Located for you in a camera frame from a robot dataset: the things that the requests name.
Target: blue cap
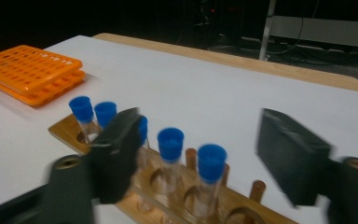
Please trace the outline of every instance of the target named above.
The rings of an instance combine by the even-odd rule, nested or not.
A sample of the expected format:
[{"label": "blue cap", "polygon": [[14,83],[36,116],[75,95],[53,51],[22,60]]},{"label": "blue cap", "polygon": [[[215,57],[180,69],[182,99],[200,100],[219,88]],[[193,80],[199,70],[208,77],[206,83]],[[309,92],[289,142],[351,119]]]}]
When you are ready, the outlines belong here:
[{"label": "blue cap", "polygon": [[163,161],[176,162],[182,153],[185,135],[177,128],[166,128],[158,134],[158,150]]},{"label": "blue cap", "polygon": [[199,174],[202,181],[214,184],[223,174],[226,164],[226,151],[214,144],[200,147],[198,151]]},{"label": "blue cap", "polygon": [[147,138],[147,118],[142,117],[138,128],[139,134],[141,135],[141,145],[143,145]]},{"label": "blue cap", "polygon": [[101,102],[94,107],[94,111],[97,116],[98,123],[101,128],[104,128],[116,115],[117,107],[113,102]]},{"label": "blue cap", "polygon": [[69,102],[69,107],[76,119],[82,123],[92,121],[94,112],[92,111],[91,100],[87,96],[78,96]]}]

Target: wooden table edge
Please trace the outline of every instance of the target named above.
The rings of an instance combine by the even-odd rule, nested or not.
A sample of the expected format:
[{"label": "wooden table edge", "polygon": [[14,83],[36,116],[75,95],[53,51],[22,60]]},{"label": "wooden table edge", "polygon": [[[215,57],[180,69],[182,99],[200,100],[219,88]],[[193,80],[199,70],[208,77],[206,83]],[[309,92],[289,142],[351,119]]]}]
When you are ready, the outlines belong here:
[{"label": "wooden table edge", "polygon": [[327,73],[307,68],[300,68],[280,63],[263,62],[250,58],[212,52],[203,49],[192,49],[188,47],[176,46],[151,40],[128,37],[124,35],[101,33],[93,37],[105,41],[115,42],[118,44],[124,44],[143,49],[157,50],[161,52],[199,59],[206,62],[239,67],[242,69],[266,73],[279,77],[288,77],[296,80],[307,81],[310,83],[358,91],[358,79],[355,77],[348,77],[339,74]]}]

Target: white tabletop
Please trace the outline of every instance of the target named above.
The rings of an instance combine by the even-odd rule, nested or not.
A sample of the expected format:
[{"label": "white tabletop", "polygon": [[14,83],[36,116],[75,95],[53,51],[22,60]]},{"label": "white tabletop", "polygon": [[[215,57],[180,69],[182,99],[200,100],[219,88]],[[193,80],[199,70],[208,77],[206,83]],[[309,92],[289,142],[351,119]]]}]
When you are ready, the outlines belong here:
[{"label": "white tabletop", "polygon": [[[262,108],[288,114],[334,146],[331,158],[358,157],[358,91],[275,77],[149,49],[77,36],[47,50],[83,62],[85,83],[34,109],[0,92],[0,203],[46,181],[48,166],[74,154],[48,133],[71,113],[68,102],[87,95],[117,110],[139,107],[149,119],[149,141],[169,126],[185,133],[185,148],[216,143],[227,151],[227,185],[248,195],[267,184],[262,204],[300,223],[325,223],[326,199],[295,209],[255,154]],[[131,223],[114,206],[96,208],[98,223]]]}]

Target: wooden test tube rack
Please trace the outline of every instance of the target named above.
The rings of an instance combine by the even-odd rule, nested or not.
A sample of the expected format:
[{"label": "wooden test tube rack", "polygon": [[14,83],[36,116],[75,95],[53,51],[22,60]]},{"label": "wooden test tube rack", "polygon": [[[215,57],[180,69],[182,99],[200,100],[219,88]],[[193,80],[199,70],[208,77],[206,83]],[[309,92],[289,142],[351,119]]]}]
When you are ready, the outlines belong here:
[{"label": "wooden test tube rack", "polygon": [[[50,128],[49,132],[65,143],[68,147],[80,154],[87,154],[90,149],[81,141],[81,130],[73,115],[60,120]],[[158,192],[156,180],[160,174],[159,153],[149,148],[147,155],[149,164],[145,170],[136,173],[132,178],[130,193],[120,202],[115,204],[117,208],[131,217],[137,223],[159,224],[163,214],[168,215],[177,223],[202,223],[202,224],[295,224],[293,220],[277,212],[272,211],[260,203],[265,185],[262,181],[255,181],[250,198],[225,186],[229,166],[226,166],[222,179],[222,187],[218,194],[218,205],[214,215],[201,218],[191,215],[186,209],[186,203],[191,200],[195,192],[195,186],[199,184],[196,169],[196,151],[194,148],[186,151],[186,166],[182,165],[181,183],[177,190],[171,194]],[[139,196],[154,205],[148,212],[138,210]]]}]

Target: orange plastic rack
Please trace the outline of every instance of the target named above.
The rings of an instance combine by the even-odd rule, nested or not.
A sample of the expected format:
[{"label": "orange plastic rack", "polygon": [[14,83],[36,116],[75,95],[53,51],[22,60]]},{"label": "orange plastic rack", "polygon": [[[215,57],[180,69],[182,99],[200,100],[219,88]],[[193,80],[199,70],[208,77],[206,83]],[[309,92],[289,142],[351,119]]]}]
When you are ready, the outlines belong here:
[{"label": "orange plastic rack", "polygon": [[30,106],[44,105],[82,83],[82,62],[20,45],[0,52],[0,91]]}]

